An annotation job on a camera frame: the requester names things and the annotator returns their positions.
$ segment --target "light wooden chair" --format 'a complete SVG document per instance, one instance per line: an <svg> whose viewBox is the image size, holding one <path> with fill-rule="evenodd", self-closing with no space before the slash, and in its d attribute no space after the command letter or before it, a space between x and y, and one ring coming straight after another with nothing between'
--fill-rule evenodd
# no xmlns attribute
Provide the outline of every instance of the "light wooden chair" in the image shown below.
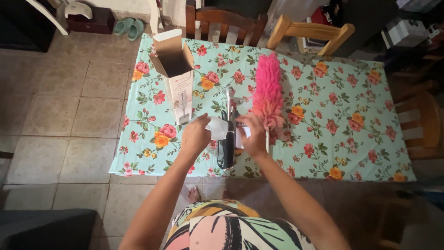
<svg viewBox="0 0 444 250"><path fill-rule="evenodd" d="M306 37L329 42L318 53L320 56L331 56L333 52L355 32L353 24L342 28L324 24L292 22L287 15L281 15L267 42L267 48L276 49L283 36Z"/></svg>
<svg viewBox="0 0 444 250"><path fill-rule="evenodd" d="M401 123L402 130L423 128L422 137L405 140L411 160L444 158L440 108L433 95L426 91L437 86L436 81L430 80L407 89L393 98L395 104L402 102L401 105L395 107L398 114L415 109L418 109L420 113L419 119Z"/></svg>
<svg viewBox="0 0 444 250"><path fill-rule="evenodd" d="M201 40L208 41L208 33L210 32L210 23L220 23L221 31L219 35L219 43L225 43L228 34L228 28L235 26L240 28L237 45L243 45L248 31L252 31L249 46L256 47L265 25L268 21L266 14L260 14L255 20L251 17L245 17L230 10L218 9L216 7L203 7L196 9L195 0L186 0L185 5L186 15L186 37L195 39L196 21L201 23Z"/></svg>

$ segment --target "foot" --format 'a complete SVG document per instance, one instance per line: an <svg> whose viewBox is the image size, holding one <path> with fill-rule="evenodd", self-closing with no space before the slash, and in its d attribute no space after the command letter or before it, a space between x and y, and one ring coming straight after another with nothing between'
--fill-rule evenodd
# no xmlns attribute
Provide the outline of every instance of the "foot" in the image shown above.
<svg viewBox="0 0 444 250"><path fill-rule="evenodd" d="M193 204L200 201L202 201L202 198L200 197L200 193L197 187L191 188L190 191L188 191L188 202L190 204Z"/></svg>
<svg viewBox="0 0 444 250"><path fill-rule="evenodd" d="M233 199L233 195L227 189L222 193L222 200L224 199Z"/></svg>

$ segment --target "hand blender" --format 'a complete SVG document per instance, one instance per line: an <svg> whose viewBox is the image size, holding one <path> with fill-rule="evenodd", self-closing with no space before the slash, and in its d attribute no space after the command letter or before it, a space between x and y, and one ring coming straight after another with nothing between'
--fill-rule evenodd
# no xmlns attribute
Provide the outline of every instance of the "hand blender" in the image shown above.
<svg viewBox="0 0 444 250"><path fill-rule="evenodd" d="M182 110L182 116L179 117L179 124L181 124L181 125L188 124L188 122L189 122L190 114L185 114L185 108L186 108L187 104L188 104L188 100L186 98L186 90L184 90L179 93L179 104L178 104L179 109Z"/></svg>
<svg viewBox="0 0 444 250"><path fill-rule="evenodd" d="M225 112L223 110L222 113L222 119L228 122L228 132L226 134L225 139L222 140L222 150L223 150L223 157L224 157L224 164L221 167L222 170L230 170L234 166L234 145L236 142L236 121L232 121L233 118L232 112L234 112L234 107L231 107L231 96L230 96L230 89L227 88L226 90L226 97L227 97L227 110L228 112Z"/></svg>

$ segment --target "hand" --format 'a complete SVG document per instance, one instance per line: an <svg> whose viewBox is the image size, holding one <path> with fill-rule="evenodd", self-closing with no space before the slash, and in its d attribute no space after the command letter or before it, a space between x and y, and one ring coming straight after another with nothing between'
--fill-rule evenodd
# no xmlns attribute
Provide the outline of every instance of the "hand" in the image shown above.
<svg viewBox="0 0 444 250"><path fill-rule="evenodd" d="M205 129L210 121L208 114L205 113L186 126L182 134L181 152L185 151L186 154L199 156L211 141L211 131Z"/></svg>
<svg viewBox="0 0 444 250"><path fill-rule="evenodd" d="M251 135L248 138L245 131L239 129L242 145L248 154L252 158L267 157L267 135L260 119L256 115L243 115L238 117L236 121L243 122L250 128Z"/></svg>

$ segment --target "chair backrest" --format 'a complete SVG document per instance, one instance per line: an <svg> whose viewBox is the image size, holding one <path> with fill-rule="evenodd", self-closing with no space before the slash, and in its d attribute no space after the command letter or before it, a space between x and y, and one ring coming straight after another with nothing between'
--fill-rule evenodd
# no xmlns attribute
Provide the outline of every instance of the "chair backrest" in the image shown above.
<svg viewBox="0 0 444 250"><path fill-rule="evenodd" d="M324 24L292 22L287 15L281 15L267 42L267 48L275 49L283 36L306 37L329 42L318 53L320 56L331 56L333 52L355 32L353 24L342 28Z"/></svg>
<svg viewBox="0 0 444 250"><path fill-rule="evenodd" d="M210 23L220 23L221 32L219 43L225 43L230 26L239 27L237 45L243 45L248 31L252 31L249 46L256 47L268 21L266 14L260 14L257 20L234 13L230 10L218 9L216 7L203 7L196 9L195 0L186 0L186 37L194 39L196 32L196 21L201 24L201 40L208 41Z"/></svg>
<svg viewBox="0 0 444 250"><path fill-rule="evenodd" d="M427 91L422 90L415 94L413 98L403 100L402 104L397 106L396 112L403 113L418 109L420 118L401 123L401 129L423 128L423 136L405 140L407 148L423 147L425 149L434 149L441 147L442 143L442 122L440 108L435 98Z"/></svg>

